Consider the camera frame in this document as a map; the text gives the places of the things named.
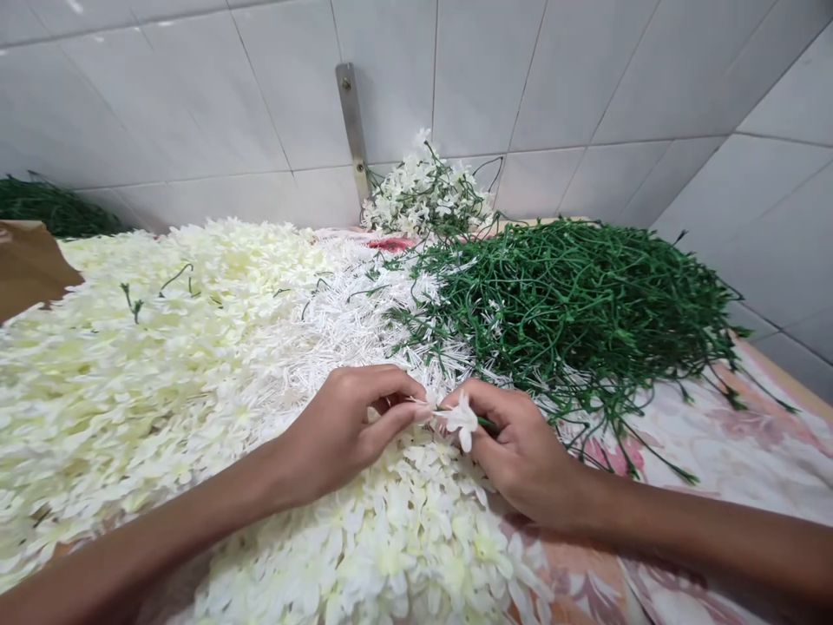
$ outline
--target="pile of green stems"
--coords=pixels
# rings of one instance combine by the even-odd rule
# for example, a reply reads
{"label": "pile of green stems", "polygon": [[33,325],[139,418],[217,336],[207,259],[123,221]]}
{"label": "pile of green stems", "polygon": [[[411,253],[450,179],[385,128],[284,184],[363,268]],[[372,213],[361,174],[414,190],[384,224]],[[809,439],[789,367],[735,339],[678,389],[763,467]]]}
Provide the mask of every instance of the pile of green stems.
{"label": "pile of green stems", "polygon": [[[464,340],[472,358],[465,365],[529,392],[554,428],[576,426],[577,435],[561,437],[568,449],[607,470],[607,454],[590,458],[588,442],[612,432],[637,477],[622,441],[644,443],[629,418],[644,414],[656,383],[675,383],[692,401],[681,380],[700,378],[719,360],[737,369],[726,305],[740,296],[691,253],[644,229],[558,219],[510,224],[487,239],[449,237],[412,253],[414,276],[439,275],[441,287],[435,299],[414,293],[416,314],[392,313],[410,330],[395,351],[428,343],[428,359],[444,369],[443,343]],[[715,387],[744,408],[731,387]]]}
{"label": "pile of green stems", "polygon": [[32,174],[32,182],[13,176],[0,180],[0,220],[42,221],[57,239],[86,239],[126,232],[111,213]]}

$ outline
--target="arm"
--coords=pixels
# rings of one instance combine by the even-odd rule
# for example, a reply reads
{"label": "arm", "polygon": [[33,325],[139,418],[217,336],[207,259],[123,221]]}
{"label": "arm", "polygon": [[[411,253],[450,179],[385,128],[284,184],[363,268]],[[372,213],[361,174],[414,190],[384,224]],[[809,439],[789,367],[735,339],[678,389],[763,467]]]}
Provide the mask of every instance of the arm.
{"label": "arm", "polygon": [[[0,596],[0,622],[113,622],[154,581],[249,523],[350,482],[424,408],[394,365],[334,371],[290,428],[215,477]],[[366,424],[367,408],[383,413]]]}
{"label": "arm", "polygon": [[[743,578],[822,609],[833,608],[833,529],[591,469],[569,456],[525,393],[480,380],[461,389],[502,427],[479,428],[472,454],[495,487],[541,526],[617,549],[657,553]],[[449,395],[455,405],[460,389]]]}

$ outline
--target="brown paper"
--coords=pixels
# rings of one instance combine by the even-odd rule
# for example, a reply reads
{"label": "brown paper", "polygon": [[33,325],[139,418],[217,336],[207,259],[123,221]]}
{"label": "brown paper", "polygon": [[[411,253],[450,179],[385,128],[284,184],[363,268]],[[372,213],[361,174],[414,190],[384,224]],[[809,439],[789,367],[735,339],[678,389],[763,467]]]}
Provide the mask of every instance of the brown paper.
{"label": "brown paper", "polygon": [[41,221],[0,220],[0,324],[83,281]]}

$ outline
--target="white tile wall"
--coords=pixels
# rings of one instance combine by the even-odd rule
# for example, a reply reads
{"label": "white tile wall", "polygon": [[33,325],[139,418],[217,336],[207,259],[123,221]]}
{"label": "white tile wall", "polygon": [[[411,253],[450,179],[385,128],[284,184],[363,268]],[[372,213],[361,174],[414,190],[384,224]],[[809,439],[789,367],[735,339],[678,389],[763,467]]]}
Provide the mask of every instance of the white tile wall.
{"label": "white tile wall", "polygon": [[659,236],[710,260],[833,160],[828,148],[733,135],[657,219]]}
{"label": "white tile wall", "polygon": [[168,184],[178,225],[202,224],[224,216],[243,221],[292,221],[305,211],[290,172],[244,174]]}
{"label": "white tile wall", "polygon": [[833,308],[822,310],[812,317],[787,326],[784,332],[833,363]]}
{"label": "white tile wall", "polygon": [[166,179],[227,173],[166,59],[139,27],[65,39],[60,45]]}
{"label": "white tile wall", "polygon": [[146,24],[142,32],[224,173],[289,168],[230,13]]}
{"label": "white tile wall", "polygon": [[778,327],[833,308],[831,196],[833,164],[714,256],[715,269],[749,308]]}
{"label": "white tile wall", "polygon": [[135,23],[127,0],[11,0],[28,2],[46,30],[66,36]]}
{"label": "white tile wall", "polygon": [[670,145],[650,141],[587,148],[559,213],[617,220]]}
{"label": "white tile wall", "polygon": [[731,132],[831,18],[830,0],[778,0],[714,85],[704,124]]}
{"label": "white tile wall", "polygon": [[358,226],[360,206],[353,168],[295,172],[304,216],[295,223],[308,227]]}
{"label": "white tile wall", "polygon": [[758,341],[755,347],[818,397],[833,404],[833,365],[783,332]]}
{"label": "white tile wall", "polygon": [[724,134],[705,115],[714,89],[774,3],[662,0],[594,143]]}
{"label": "white tile wall", "polygon": [[443,154],[508,150],[546,3],[440,0],[434,141]]}
{"label": "white tile wall", "polygon": [[227,8],[226,0],[128,0],[137,20],[165,19]]}
{"label": "white tile wall", "polygon": [[548,4],[513,150],[590,142],[657,2],[562,0]]}
{"label": "white tile wall", "polygon": [[329,0],[233,12],[292,169],[349,165]]}
{"label": "white tile wall", "polygon": [[369,162],[399,161],[431,126],[436,3],[332,0],[341,57],[356,66]]}
{"label": "white tile wall", "polygon": [[73,188],[158,181],[149,160],[57,43],[0,55],[3,142],[35,169]]}
{"label": "white tile wall", "polygon": [[0,46],[44,39],[46,27],[25,2],[3,0],[0,3]]}
{"label": "white tile wall", "polygon": [[833,145],[833,26],[828,26],[738,127]]}
{"label": "white tile wall", "polygon": [[621,226],[650,227],[724,140],[724,137],[702,137],[674,141],[640,190],[611,221]]}
{"label": "white tile wall", "polygon": [[512,219],[554,217],[584,148],[510,154],[495,208]]}
{"label": "white tile wall", "polygon": [[[506,156],[513,216],[647,226],[832,17],[828,0],[6,2],[0,168],[114,188],[155,230],[231,193],[253,203],[236,214],[269,215],[275,195],[297,219],[352,223],[343,60],[370,162],[433,125],[445,156]],[[271,175],[291,170],[294,186]]]}

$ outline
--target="flower garland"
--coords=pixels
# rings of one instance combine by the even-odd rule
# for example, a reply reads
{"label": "flower garland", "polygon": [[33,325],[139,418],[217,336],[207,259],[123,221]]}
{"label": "flower garland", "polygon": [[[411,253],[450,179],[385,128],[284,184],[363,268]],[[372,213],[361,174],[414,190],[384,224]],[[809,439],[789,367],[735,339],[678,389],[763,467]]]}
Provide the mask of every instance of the flower garland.
{"label": "flower garland", "polygon": [[492,197],[475,191],[475,177],[460,164],[448,165],[428,141],[429,130],[417,136],[413,154],[405,156],[364,204],[363,225],[383,233],[422,238],[449,236],[484,224]]}

